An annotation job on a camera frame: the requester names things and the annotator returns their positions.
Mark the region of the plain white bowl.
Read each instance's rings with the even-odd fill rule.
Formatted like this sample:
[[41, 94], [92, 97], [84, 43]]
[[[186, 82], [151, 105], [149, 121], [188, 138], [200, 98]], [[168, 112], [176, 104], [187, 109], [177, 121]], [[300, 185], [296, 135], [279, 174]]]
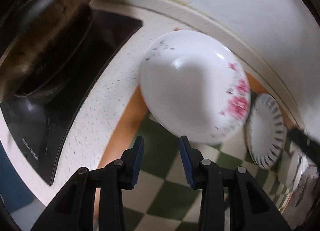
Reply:
[[305, 155], [298, 152], [283, 152], [277, 170], [278, 181], [291, 191], [295, 191], [302, 174], [308, 167], [308, 160]]

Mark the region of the white pink-flower plate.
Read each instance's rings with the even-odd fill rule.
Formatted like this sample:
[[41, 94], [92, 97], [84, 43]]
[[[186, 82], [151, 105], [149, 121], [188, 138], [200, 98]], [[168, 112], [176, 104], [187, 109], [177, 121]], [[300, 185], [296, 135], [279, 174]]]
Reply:
[[155, 119], [195, 143], [225, 142], [243, 127], [251, 102], [239, 59], [215, 38], [180, 30], [146, 50], [140, 89]]

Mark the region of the black frying pan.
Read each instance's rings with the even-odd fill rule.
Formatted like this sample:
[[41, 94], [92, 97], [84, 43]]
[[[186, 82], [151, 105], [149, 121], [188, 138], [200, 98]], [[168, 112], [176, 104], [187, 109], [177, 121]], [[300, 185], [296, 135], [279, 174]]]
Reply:
[[39, 55], [91, 0], [28, 0], [1, 25], [1, 100], [35, 70]]

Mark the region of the black induction cooktop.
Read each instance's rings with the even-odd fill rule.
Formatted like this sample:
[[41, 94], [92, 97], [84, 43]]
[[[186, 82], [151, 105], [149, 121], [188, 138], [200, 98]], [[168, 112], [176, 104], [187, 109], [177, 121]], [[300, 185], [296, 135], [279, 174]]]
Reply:
[[84, 8], [41, 53], [37, 69], [1, 104], [22, 155], [48, 185], [80, 107], [141, 20]]

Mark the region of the blue leaf pattern plate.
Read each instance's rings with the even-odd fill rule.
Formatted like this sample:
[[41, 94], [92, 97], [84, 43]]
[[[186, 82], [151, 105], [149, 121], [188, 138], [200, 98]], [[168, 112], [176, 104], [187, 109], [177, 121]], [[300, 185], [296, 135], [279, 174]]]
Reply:
[[280, 158], [286, 128], [277, 101], [270, 94], [257, 96], [247, 125], [247, 147], [253, 162], [270, 169]]

